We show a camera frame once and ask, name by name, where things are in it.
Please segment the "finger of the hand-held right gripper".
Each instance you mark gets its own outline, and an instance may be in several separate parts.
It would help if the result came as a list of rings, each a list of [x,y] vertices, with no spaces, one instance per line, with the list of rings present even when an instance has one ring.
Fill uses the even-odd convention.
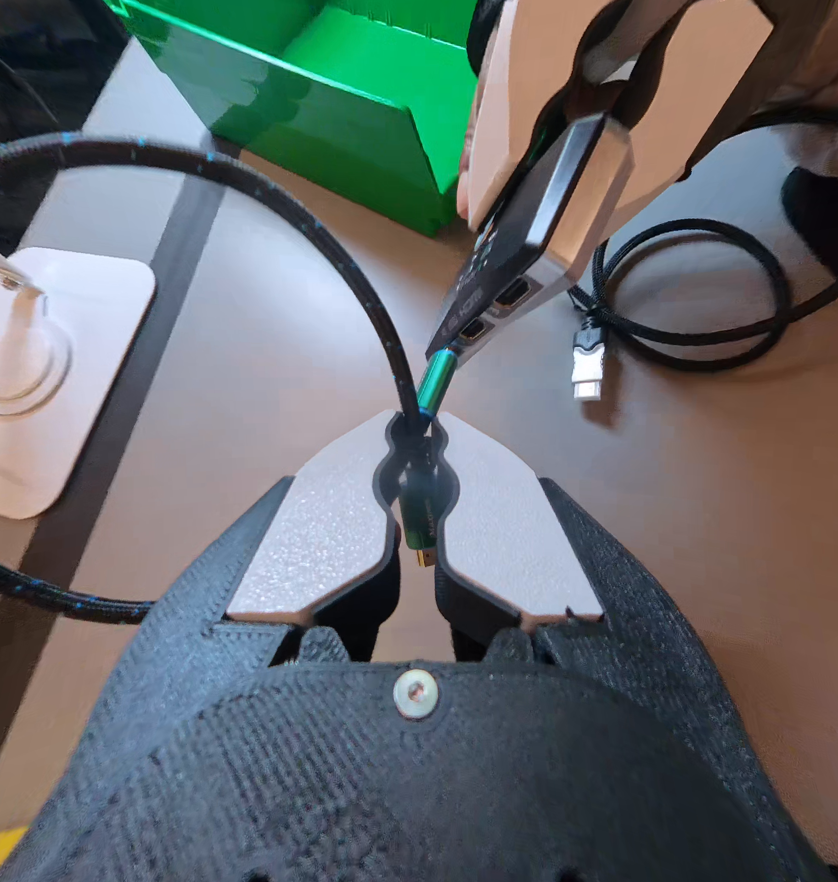
[[[493,211],[578,120],[609,115],[581,72],[626,2],[503,2],[479,68],[457,205],[479,237]]]
[[[635,60],[629,85],[652,88],[643,116],[624,123],[634,168],[588,254],[681,177],[772,30],[753,2],[630,2],[611,33],[584,54],[587,82],[601,84]]]

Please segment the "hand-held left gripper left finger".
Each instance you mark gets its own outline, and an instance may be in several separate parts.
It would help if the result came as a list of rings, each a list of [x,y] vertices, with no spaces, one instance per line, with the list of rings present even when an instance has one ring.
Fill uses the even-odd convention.
[[[384,410],[296,473],[226,608],[236,622],[374,630],[399,600],[391,511],[401,414]]]

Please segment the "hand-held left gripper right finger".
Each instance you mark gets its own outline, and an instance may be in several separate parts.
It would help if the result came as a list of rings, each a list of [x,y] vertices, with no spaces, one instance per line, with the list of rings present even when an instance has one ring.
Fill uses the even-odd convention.
[[[453,488],[438,526],[444,617],[462,633],[600,622],[604,607],[535,471],[450,413],[436,428]]]

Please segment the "black HDMI switch box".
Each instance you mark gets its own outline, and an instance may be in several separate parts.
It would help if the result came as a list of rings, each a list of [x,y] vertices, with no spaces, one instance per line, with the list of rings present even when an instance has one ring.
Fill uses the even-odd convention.
[[[577,284],[634,168],[630,132],[606,114],[571,124],[497,207],[448,292],[427,360],[458,363]]]

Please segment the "green plastic bin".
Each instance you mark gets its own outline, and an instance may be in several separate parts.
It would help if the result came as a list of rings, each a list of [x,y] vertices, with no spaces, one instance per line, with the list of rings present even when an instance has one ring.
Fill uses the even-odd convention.
[[[214,136],[425,236],[455,217],[474,2],[106,4]]]

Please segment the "black HDMI cable green plug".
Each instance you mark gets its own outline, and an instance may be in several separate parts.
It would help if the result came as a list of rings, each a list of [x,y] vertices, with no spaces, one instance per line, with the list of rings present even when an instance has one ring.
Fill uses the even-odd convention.
[[[93,167],[134,167],[189,175],[251,198],[281,217],[346,282],[385,350],[408,429],[413,435],[425,432],[455,374],[456,356],[447,348],[433,354],[416,386],[395,325],[368,278],[324,224],[277,183],[225,153],[200,152],[146,138],[91,138],[80,132],[62,131],[0,145],[0,190],[6,182],[20,182],[32,175]],[[1,563],[0,598],[77,621],[116,625],[142,623],[153,606],[153,601],[72,592]]]

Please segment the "black braided cable silver plug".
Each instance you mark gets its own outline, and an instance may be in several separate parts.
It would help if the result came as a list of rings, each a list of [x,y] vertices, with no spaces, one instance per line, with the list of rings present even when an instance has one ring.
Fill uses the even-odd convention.
[[[607,302],[608,283],[633,250],[653,239],[674,233],[706,233],[720,237],[727,244],[743,250],[755,259],[766,272],[773,297],[773,314],[752,325],[727,328],[716,332],[681,334],[665,332],[631,321],[613,311]],[[775,256],[755,237],[737,226],[707,219],[668,221],[652,226],[632,237],[611,257],[606,259],[607,241],[595,249],[591,260],[591,292],[579,286],[568,295],[574,306],[583,311],[583,320],[574,336],[574,369],[572,383],[578,401],[598,401],[608,332],[614,332],[622,343],[649,362],[667,369],[688,373],[716,373],[738,369],[755,362],[769,352],[783,337],[787,328],[838,300],[838,277],[820,293],[802,303],[795,303],[791,284]],[[731,357],[700,360],[667,355],[646,342],[678,348],[723,346],[759,338],[760,341]]]

